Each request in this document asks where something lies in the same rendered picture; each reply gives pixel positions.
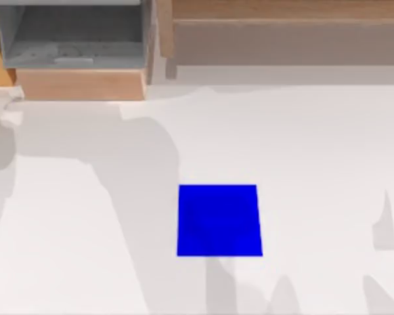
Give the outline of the flat blue square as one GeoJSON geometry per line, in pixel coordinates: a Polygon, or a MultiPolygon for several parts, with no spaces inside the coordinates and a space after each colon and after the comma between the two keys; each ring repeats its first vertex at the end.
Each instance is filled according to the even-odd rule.
{"type": "Polygon", "coordinates": [[[179,257],[261,257],[257,186],[179,186],[179,257]]]}

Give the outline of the pale wooden drawer front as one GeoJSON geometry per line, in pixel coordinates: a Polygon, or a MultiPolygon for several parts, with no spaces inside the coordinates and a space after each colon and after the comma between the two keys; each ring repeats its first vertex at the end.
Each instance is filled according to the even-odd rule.
{"type": "Polygon", "coordinates": [[[144,100],[145,69],[17,69],[27,100],[144,100]]]}

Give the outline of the grey pierced drawer inside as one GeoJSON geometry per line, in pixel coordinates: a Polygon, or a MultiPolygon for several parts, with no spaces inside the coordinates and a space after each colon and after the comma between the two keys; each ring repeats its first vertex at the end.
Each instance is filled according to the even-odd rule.
{"type": "Polygon", "coordinates": [[[0,0],[6,68],[139,69],[152,0],[0,0]]]}

